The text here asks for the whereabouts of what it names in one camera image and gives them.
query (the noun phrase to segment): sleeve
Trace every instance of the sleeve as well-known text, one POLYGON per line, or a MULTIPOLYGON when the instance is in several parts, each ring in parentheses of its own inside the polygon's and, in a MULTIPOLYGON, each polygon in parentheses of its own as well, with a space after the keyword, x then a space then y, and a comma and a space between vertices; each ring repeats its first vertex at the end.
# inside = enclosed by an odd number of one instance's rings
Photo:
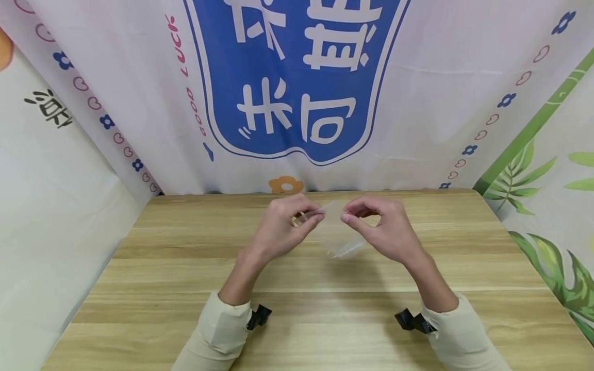
POLYGON ((249 303, 234 307, 212 293, 172 371, 228 371, 245 345, 251 315, 249 303))
POLYGON ((511 371, 485 332, 479 316, 464 295, 458 308, 437 313, 422 304, 421 314, 437 331, 431 347, 448 371, 511 371))

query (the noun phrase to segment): blue shield shape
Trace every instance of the blue shield shape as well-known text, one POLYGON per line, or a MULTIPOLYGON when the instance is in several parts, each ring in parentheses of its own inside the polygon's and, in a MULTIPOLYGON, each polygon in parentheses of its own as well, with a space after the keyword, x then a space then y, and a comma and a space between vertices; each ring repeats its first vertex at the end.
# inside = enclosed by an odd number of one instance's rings
POLYGON ((319 166, 362 149, 409 2, 184 0, 217 142, 319 166))

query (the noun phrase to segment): black sleeve clip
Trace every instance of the black sleeve clip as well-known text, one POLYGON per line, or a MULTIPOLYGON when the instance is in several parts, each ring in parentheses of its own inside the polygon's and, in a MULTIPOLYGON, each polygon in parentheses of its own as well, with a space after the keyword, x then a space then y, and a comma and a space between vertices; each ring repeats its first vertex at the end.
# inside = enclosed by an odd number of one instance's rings
POLYGON ((246 328, 249 331, 252 331, 256 326, 264 326, 266 322, 268 322, 268 317, 272 313, 272 310, 266 308, 265 306, 258 305, 258 309, 254 312, 252 311, 252 317, 249 319, 248 325, 246 328))
POLYGON ((422 314, 419 313, 413 317, 408 308, 400 313, 395 314, 394 317, 396 317, 400 327, 407 331, 413 331, 414 329, 417 329, 423 334, 430 334, 437 331, 433 326, 431 326, 429 322, 427 322, 422 314))

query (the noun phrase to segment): table surface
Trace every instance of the table surface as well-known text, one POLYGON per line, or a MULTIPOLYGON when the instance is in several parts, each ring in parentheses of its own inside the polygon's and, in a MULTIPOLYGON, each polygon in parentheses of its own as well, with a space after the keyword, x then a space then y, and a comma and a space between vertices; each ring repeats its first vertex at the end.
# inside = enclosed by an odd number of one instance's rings
MULTIPOLYGON (((474 191, 372 192, 404 203, 446 280, 464 293, 515 371, 592 370, 594 350, 474 191)), ((316 192, 326 204, 361 192, 316 192)), ((45 371, 169 370, 209 294, 278 195, 154 198, 85 299, 45 371)), ((393 315, 420 310, 406 270, 370 246, 329 259, 308 237, 272 262, 252 305, 274 313, 233 370, 441 370, 424 335, 393 315)))

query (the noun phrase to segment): orange flower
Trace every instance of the orange flower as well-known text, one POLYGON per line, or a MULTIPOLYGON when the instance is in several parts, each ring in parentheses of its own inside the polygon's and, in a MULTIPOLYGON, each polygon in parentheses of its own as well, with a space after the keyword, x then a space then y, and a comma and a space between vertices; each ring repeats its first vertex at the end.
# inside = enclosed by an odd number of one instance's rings
POLYGON ((12 40, 0 28, 0 71, 8 67, 12 60, 14 45, 12 40))
POLYGON ((270 179, 268 182, 272 193, 275 194, 298 194, 303 191, 303 182, 292 176, 283 175, 277 179, 270 179))

